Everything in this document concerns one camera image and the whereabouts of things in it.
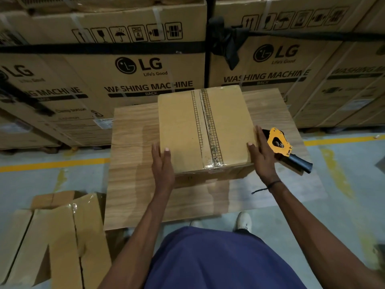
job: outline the sneaker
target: sneaker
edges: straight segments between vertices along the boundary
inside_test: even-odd
[[[193,220],[193,221],[191,221],[190,226],[191,227],[196,227],[196,228],[203,228],[202,221],[200,221],[200,220]]]
[[[237,218],[237,229],[246,229],[251,233],[251,217],[247,212],[241,212]]]

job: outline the hand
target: hand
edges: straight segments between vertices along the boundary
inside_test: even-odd
[[[251,142],[248,142],[247,146],[250,151],[251,161],[254,163],[255,172],[261,178],[262,182],[268,186],[272,182],[280,179],[275,171],[274,151],[267,144],[262,128],[255,126],[255,129],[258,136],[259,148]]]
[[[152,144],[152,174],[155,179],[155,194],[170,195],[175,183],[174,169],[171,164],[171,152],[164,150],[163,159],[159,144]]]

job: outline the finger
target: finger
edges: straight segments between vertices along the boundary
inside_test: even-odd
[[[169,148],[165,148],[163,153],[163,166],[165,165],[171,165],[171,152]]]
[[[261,151],[263,155],[269,155],[269,153],[272,152],[271,147],[267,143],[266,136],[264,135],[262,128],[260,126],[256,126],[257,129],[257,134],[258,134],[258,139],[261,147]]]
[[[152,144],[151,154],[152,154],[153,164],[156,165],[156,167],[162,167],[162,159],[161,159],[160,147],[158,143]]]
[[[249,149],[251,160],[255,163],[255,161],[262,156],[261,152],[252,142],[247,143],[247,148]]]

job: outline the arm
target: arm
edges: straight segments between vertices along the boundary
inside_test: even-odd
[[[257,127],[260,150],[248,143],[256,173],[268,186],[279,180],[275,171],[274,152]],[[380,289],[383,280],[365,265],[323,225],[282,183],[269,191],[274,196],[309,266],[323,288]]]
[[[98,289],[137,289],[146,281],[159,227],[175,182],[170,151],[165,149],[162,160],[159,146],[153,145],[152,159],[154,197]]]

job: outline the person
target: person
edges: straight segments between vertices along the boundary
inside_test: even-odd
[[[262,129],[260,147],[247,143],[257,175],[268,187],[323,288],[380,289],[384,282],[291,194],[275,171],[274,153]],[[99,289],[305,288],[293,269],[260,238],[242,212],[236,233],[183,227],[166,236],[152,257],[173,189],[171,152],[152,146],[155,193],[134,233]]]

